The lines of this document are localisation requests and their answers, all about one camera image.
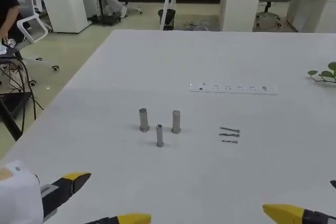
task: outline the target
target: black office chair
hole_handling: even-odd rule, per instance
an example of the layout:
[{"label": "black office chair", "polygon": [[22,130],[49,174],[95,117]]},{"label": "black office chair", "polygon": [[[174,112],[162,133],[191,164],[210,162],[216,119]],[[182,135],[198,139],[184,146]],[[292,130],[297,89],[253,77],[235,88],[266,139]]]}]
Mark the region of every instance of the black office chair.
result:
[{"label": "black office chair", "polygon": [[280,16],[274,13],[269,13],[268,9],[271,7],[272,2],[273,3],[285,3],[288,2],[290,0],[259,0],[259,2],[266,2],[266,6],[265,6],[265,10],[263,12],[257,13],[257,27],[260,27],[261,24],[261,19],[274,19],[275,20],[275,24],[278,27],[281,27],[281,19]]}]

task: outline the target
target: black cable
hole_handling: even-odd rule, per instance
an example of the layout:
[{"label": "black cable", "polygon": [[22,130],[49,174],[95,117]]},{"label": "black cable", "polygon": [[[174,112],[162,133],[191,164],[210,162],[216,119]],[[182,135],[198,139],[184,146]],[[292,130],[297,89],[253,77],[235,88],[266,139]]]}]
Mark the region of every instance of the black cable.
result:
[{"label": "black cable", "polygon": [[40,109],[44,110],[44,108],[41,106],[41,104],[38,103],[38,101],[35,100],[35,102],[36,102],[37,105],[40,107]]},{"label": "black cable", "polygon": [[24,62],[21,60],[21,59],[18,59],[16,58],[20,63],[21,65],[23,66],[25,72],[26,72],[26,77],[27,77],[27,84],[28,84],[28,87],[29,87],[29,90],[31,92],[31,99],[33,100],[33,110],[34,110],[34,120],[36,120],[36,100],[35,100],[35,97],[34,97],[34,93],[33,93],[33,90],[32,90],[32,86],[30,85],[30,79],[29,79],[29,74],[28,74],[28,70],[27,70],[27,67],[26,65],[24,64]]},{"label": "black cable", "polygon": [[[22,96],[22,100],[24,100],[25,98],[25,93],[26,93],[26,88],[25,88],[25,82],[24,82],[24,79],[23,79],[23,76],[22,76],[22,73],[19,69],[19,66],[17,64],[15,64],[14,62],[10,62],[9,63],[9,72],[11,72],[11,64],[14,65],[14,67],[16,67],[18,73],[19,73],[19,76],[20,76],[20,79],[21,79],[21,85],[14,79],[12,79],[20,88],[22,88],[22,92],[23,92],[23,96]],[[22,124],[21,124],[21,132],[23,133],[24,129],[25,129],[25,121],[26,121],[26,103],[24,102],[23,103],[23,108],[22,108]]]},{"label": "black cable", "polygon": [[[25,90],[25,85],[24,85],[24,81],[23,81],[22,73],[21,73],[20,70],[18,69],[18,72],[19,72],[19,75],[20,75],[20,79],[21,79],[21,83],[23,83],[23,86],[21,86],[16,80],[14,80],[14,79],[11,77],[11,64],[13,64],[13,65],[16,67],[16,69],[18,69],[18,65],[10,61],[10,62],[9,62],[9,66],[8,66],[8,68],[9,68],[9,75],[8,75],[3,69],[1,69],[1,71],[2,71],[6,76],[9,77],[9,84],[10,84],[10,85],[11,85],[10,81],[13,80],[13,81],[14,81],[14,82],[21,88],[21,90],[18,89],[18,88],[15,88],[15,89],[17,89],[20,93],[21,93],[21,91],[22,91],[22,93],[23,93],[22,100],[24,101],[26,90]],[[21,132],[22,132],[22,133],[23,133],[23,131],[24,131],[24,129],[25,129],[25,121],[26,121],[26,103],[23,102],[23,108],[22,108],[22,125],[21,125]]]},{"label": "black cable", "polygon": [[32,90],[32,86],[30,85],[30,79],[29,79],[29,74],[28,74],[28,70],[27,70],[26,65],[24,64],[24,62],[21,59],[19,59],[16,56],[2,57],[2,59],[17,60],[23,66],[23,68],[25,70],[26,77],[27,77],[27,84],[28,84],[29,90],[30,90],[30,92],[32,94],[31,95],[31,99],[33,100],[34,120],[36,120],[36,100],[35,100],[35,96],[34,96],[34,93],[33,93],[33,90]]}]

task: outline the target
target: white cabinet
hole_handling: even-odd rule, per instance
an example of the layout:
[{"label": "white cabinet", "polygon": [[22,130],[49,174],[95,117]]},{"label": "white cabinet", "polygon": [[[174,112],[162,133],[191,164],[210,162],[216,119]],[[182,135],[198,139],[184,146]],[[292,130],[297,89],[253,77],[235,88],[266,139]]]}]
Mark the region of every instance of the white cabinet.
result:
[{"label": "white cabinet", "polygon": [[252,31],[259,0],[221,0],[221,31]]}]

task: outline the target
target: trash can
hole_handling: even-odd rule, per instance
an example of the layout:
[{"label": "trash can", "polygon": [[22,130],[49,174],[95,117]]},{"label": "trash can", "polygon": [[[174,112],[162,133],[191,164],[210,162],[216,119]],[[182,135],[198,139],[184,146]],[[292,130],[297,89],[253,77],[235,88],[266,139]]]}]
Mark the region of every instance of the trash can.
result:
[{"label": "trash can", "polygon": [[[163,30],[174,30],[174,18],[175,18],[176,11],[173,9],[167,10],[166,20],[163,26]],[[158,15],[160,17],[160,24],[162,20],[163,15],[163,9],[158,11]]]}]

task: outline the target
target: metal cylinder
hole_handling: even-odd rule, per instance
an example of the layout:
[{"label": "metal cylinder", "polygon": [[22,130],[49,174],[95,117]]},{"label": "metal cylinder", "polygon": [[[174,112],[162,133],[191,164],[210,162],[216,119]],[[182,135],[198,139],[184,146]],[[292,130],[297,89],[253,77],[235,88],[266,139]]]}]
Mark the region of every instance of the metal cylinder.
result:
[{"label": "metal cylinder", "polygon": [[173,111],[173,127],[172,127],[172,132],[174,134],[179,134],[179,132],[181,132],[180,120],[181,120],[180,111],[174,110]]},{"label": "metal cylinder", "polygon": [[145,108],[140,109],[139,114],[140,114],[140,131],[142,132],[149,131],[147,109]]},{"label": "metal cylinder", "polygon": [[156,126],[156,138],[158,139],[156,143],[157,147],[163,147],[162,125],[160,124]]}]

